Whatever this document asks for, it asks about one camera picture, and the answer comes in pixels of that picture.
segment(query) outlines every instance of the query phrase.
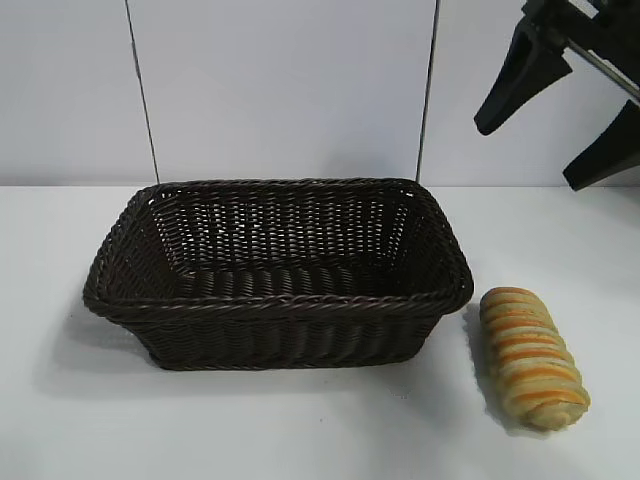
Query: bread roll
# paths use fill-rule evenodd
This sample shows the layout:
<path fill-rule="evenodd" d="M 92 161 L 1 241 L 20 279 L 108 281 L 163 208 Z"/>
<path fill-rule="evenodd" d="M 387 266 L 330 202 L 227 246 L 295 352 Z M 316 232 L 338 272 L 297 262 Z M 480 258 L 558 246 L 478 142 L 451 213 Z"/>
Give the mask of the bread roll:
<path fill-rule="evenodd" d="M 591 400 L 542 301 L 521 288 L 489 291 L 480 318 L 505 411 L 543 430 L 574 424 Z"/>

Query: white table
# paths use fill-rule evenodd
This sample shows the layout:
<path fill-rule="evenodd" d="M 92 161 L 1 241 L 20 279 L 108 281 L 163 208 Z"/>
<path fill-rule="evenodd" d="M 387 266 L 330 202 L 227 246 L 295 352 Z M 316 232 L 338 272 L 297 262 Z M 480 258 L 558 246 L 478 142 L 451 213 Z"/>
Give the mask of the white table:
<path fill-rule="evenodd" d="M 577 359 L 593 406 L 548 437 L 503 427 L 474 367 L 473 303 L 403 365 L 152 366 L 80 302 L 134 191 L 0 189 L 1 479 L 637 478 L 640 189 L 432 190 L 474 272 L 474 302 L 496 285 L 533 289 Z"/>

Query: white surface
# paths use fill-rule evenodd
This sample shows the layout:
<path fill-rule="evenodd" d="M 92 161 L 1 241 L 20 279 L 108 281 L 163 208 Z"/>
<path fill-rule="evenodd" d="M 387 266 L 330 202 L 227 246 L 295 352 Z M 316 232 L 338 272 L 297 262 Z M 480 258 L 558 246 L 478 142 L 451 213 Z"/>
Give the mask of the white surface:
<path fill-rule="evenodd" d="M 171 373 L 79 303 L 134 190 L 0 189 L 0 478 L 637 478 L 640 190 L 432 191 L 477 293 L 412 362 Z M 473 303 L 503 284 L 541 295 L 582 370 L 593 406 L 566 432 L 486 412 Z"/>
<path fill-rule="evenodd" d="M 433 0 L 134 0 L 162 180 L 414 178 Z"/>
<path fill-rule="evenodd" d="M 122 0 L 0 2 L 0 185 L 152 182 Z"/>
<path fill-rule="evenodd" d="M 524 0 L 443 0 L 422 181 L 430 185 L 565 185 L 562 170 L 627 100 L 567 51 L 573 73 L 524 105 L 490 136 L 473 117 L 502 67 Z M 606 183 L 640 185 L 640 168 Z"/>

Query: rectangular basket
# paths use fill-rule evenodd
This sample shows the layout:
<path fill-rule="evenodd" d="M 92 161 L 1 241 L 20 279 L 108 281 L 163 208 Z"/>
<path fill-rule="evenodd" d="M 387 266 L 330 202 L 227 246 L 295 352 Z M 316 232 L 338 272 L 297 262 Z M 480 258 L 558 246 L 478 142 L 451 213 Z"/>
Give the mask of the rectangular basket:
<path fill-rule="evenodd" d="M 413 181 L 238 180 L 138 192 L 83 298 L 163 368 L 257 370 L 407 360 L 472 291 Z"/>

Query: white backdrop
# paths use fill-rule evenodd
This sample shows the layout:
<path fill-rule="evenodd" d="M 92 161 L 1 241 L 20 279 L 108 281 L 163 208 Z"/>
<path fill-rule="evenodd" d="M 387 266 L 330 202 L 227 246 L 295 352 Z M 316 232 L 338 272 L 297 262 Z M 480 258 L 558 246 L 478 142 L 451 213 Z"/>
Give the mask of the white backdrop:
<path fill-rule="evenodd" d="M 122 1 L 0 2 L 0 184 L 149 183 Z"/>
<path fill-rule="evenodd" d="M 523 3 L 442 1 L 422 183 L 565 185 L 564 167 L 625 103 L 624 93 L 568 52 L 573 73 L 532 99 L 495 133 L 480 135 L 473 117 L 502 67 Z M 640 184 L 640 169 L 608 183 Z"/>
<path fill-rule="evenodd" d="M 133 1 L 161 178 L 413 178 L 434 5 Z"/>
<path fill-rule="evenodd" d="M 163 180 L 413 178 L 433 0 L 131 3 Z M 625 102 L 569 56 L 477 133 L 521 3 L 443 0 L 423 183 L 563 185 Z M 5 0 L 0 39 L 0 184 L 155 180 L 123 1 Z"/>

